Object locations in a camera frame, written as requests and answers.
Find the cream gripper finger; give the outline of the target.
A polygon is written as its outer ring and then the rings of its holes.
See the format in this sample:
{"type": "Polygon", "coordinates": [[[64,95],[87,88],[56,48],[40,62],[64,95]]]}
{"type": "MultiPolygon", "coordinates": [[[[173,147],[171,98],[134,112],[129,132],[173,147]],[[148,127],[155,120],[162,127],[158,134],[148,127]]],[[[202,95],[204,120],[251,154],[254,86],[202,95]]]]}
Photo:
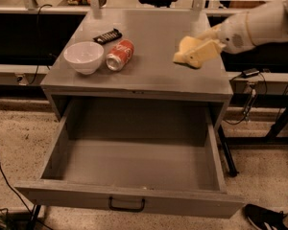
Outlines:
{"type": "Polygon", "coordinates": [[[218,33],[218,30],[217,29],[214,29],[214,28],[210,28],[200,34],[197,34],[196,35],[196,38],[200,39],[200,40],[205,40],[205,39],[215,39],[217,38],[217,33],[218,33]]]}
{"type": "Polygon", "coordinates": [[[194,68],[201,68],[203,63],[216,58],[218,53],[211,42],[205,41],[199,46],[192,48],[185,54],[186,63],[194,68]]]}

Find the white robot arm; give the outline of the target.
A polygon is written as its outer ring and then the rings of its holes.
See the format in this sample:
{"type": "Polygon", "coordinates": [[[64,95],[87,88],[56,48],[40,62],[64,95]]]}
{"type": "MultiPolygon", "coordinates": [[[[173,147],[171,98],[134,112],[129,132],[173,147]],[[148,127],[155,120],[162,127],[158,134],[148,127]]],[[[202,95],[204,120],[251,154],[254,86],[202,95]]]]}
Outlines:
{"type": "Polygon", "coordinates": [[[260,45],[288,42],[288,0],[275,0],[231,15],[196,39],[200,43],[183,54],[186,63],[195,68],[221,52],[240,54],[260,45]]]}

